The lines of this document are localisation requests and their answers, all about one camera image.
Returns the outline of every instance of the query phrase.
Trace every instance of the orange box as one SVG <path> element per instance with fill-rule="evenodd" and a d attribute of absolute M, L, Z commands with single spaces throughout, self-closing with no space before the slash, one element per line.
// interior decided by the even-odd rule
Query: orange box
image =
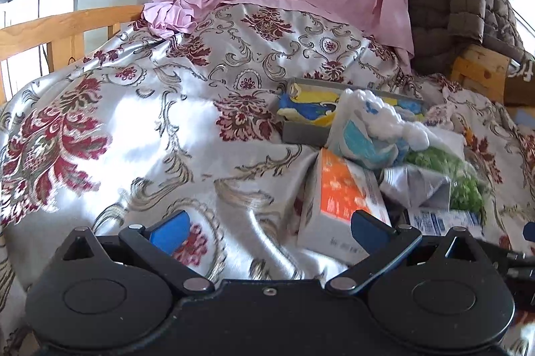
<path fill-rule="evenodd" d="M 357 209 L 390 225 L 373 172 L 323 148 L 305 186 L 298 245 L 347 264 L 362 261 L 368 253 L 350 225 Z"/>

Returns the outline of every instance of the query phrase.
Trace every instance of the window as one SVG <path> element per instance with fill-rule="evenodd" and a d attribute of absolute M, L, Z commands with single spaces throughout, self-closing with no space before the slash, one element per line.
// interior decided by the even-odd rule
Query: window
<path fill-rule="evenodd" d="M 78 0 L 3 0 L 0 1 L 0 28 L 33 19 L 73 12 Z M 4 91 L 12 98 L 23 86 L 49 73 L 46 45 L 31 48 L 2 62 Z"/>
<path fill-rule="evenodd" d="M 535 55 L 535 10 L 533 0 L 510 0 L 516 16 L 516 29 L 524 43 L 524 49 Z"/>

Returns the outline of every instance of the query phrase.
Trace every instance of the wooden bed frame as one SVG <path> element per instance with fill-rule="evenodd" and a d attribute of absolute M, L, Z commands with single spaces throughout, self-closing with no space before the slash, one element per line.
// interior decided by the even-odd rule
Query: wooden bed frame
<path fill-rule="evenodd" d="M 84 32 L 107 27 L 111 39 L 121 23 L 140 19 L 142 10 L 142 5 L 78 10 L 0 29 L 0 61 L 45 43 L 50 72 L 58 71 L 83 58 Z M 5 101 L 0 74 L 0 104 Z"/>

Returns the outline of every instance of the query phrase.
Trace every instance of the green plastic bag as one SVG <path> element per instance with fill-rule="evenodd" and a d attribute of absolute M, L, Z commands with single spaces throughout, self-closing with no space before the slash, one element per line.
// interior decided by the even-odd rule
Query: green plastic bag
<path fill-rule="evenodd" d="M 483 218 L 483 195 L 488 187 L 478 178 L 470 163 L 433 147 L 424 151 L 410 150 L 405 162 L 448 176 L 451 179 L 449 207 L 471 211 Z"/>

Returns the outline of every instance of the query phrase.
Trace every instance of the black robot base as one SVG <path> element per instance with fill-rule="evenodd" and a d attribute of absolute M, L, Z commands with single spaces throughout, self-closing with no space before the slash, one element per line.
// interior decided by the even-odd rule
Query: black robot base
<path fill-rule="evenodd" d="M 533 301 L 529 262 L 461 227 L 422 237 L 356 211 L 351 230 L 370 256 L 325 288 L 223 280 L 218 289 L 169 255 L 167 235 L 188 228 L 178 212 L 117 236 L 73 230 L 28 293 L 38 352 L 505 355 L 499 342 L 515 305 L 529 310 Z"/>

